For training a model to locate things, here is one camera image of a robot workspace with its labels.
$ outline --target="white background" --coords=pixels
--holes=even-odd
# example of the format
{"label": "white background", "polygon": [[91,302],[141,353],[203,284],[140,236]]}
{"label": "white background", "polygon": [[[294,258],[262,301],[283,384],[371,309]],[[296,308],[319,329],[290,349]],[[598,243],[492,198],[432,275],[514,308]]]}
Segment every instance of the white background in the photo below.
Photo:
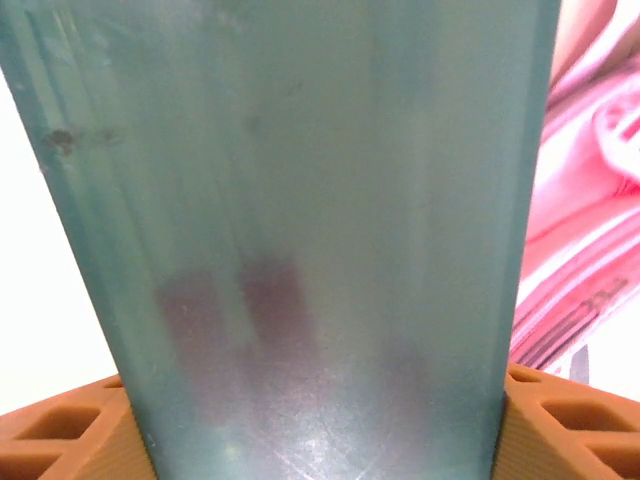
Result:
{"label": "white background", "polygon": [[116,372],[0,75],[0,415]]}

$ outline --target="orange plastic holder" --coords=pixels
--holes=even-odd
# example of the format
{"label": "orange plastic holder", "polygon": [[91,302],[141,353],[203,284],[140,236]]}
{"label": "orange plastic holder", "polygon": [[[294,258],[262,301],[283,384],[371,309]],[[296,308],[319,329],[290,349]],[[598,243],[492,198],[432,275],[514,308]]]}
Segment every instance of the orange plastic holder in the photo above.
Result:
{"label": "orange plastic holder", "polygon": [[155,478],[117,376],[0,416],[0,480]]}
{"label": "orange plastic holder", "polygon": [[[517,365],[493,480],[640,479],[640,404]],[[0,480],[155,479],[111,377],[0,417]]]}

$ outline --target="pink fabric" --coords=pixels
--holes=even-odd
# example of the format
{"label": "pink fabric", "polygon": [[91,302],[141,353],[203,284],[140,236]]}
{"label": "pink fabric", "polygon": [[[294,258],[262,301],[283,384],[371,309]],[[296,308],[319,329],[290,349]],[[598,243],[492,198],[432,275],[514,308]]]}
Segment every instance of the pink fabric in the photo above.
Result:
{"label": "pink fabric", "polygon": [[554,371],[638,294],[639,185],[640,55],[547,112],[511,361]]}
{"label": "pink fabric", "polygon": [[609,53],[640,16],[640,1],[617,0],[611,20],[578,61],[563,75],[549,94],[552,107],[581,85],[593,79]]}
{"label": "pink fabric", "polygon": [[637,190],[635,181],[629,182],[629,177],[636,176],[631,164],[603,155],[601,144],[608,133],[598,127],[596,116],[609,102],[628,103],[629,93],[635,91],[640,92],[640,56],[548,113],[534,178],[527,242],[585,208]]}

